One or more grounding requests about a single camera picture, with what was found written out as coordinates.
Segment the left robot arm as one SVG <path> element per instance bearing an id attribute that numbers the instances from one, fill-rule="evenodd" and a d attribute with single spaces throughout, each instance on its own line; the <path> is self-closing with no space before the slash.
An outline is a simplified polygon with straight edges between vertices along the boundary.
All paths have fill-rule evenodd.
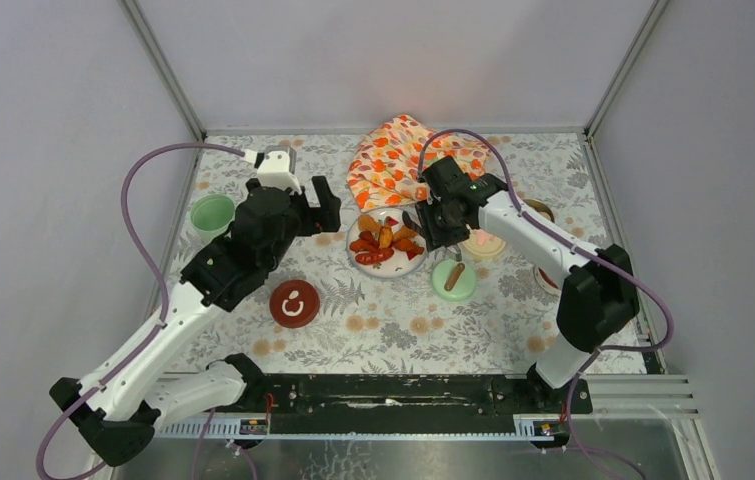
<path id="1" fill-rule="evenodd" d="M 247 183 L 227 229 L 181 270 L 151 317 L 107 361 L 80 379 L 62 377 L 49 395 L 103 466 L 136 457 L 157 429 L 215 406 L 249 411 L 262 401 L 256 366 L 237 357 L 172 388 L 155 384 L 172 359 L 220 312 L 231 312 L 264 285 L 298 237 L 336 232 L 341 200 L 323 176 L 305 190 Z"/>

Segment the breaded fried chicken piece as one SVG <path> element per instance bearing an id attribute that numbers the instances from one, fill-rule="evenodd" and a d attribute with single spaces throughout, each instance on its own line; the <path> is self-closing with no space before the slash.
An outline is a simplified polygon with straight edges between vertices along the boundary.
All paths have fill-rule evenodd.
<path id="1" fill-rule="evenodd" d="M 381 229 L 380 222 L 368 214 L 360 215 L 357 220 L 357 225 L 361 231 L 371 232 L 375 235 L 377 235 Z"/>

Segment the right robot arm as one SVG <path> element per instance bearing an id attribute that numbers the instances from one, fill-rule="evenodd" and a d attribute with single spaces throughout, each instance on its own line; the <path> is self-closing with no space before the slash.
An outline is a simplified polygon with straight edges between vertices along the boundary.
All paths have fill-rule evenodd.
<path id="1" fill-rule="evenodd" d="M 528 402 L 550 412 L 566 398 L 568 383 L 609 337 L 640 312 L 632 266 L 618 245 L 600 248 L 568 235 L 519 199 L 492 174 L 472 178 L 450 156 L 423 169 L 429 196 L 415 205 L 429 249 L 454 246 L 482 230 L 503 240 L 556 285 L 559 334 L 534 362 Z"/>

